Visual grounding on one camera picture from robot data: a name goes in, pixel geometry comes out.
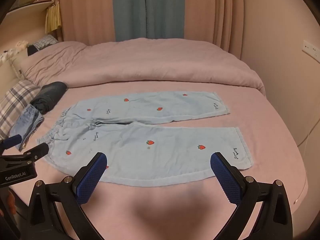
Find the left hand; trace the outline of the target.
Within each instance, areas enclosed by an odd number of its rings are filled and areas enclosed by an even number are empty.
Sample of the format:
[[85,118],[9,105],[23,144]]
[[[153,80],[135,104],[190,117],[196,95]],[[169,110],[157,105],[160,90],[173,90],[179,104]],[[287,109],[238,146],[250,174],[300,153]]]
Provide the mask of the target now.
[[1,200],[12,215],[16,214],[15,197],[10,190],[1,189]]

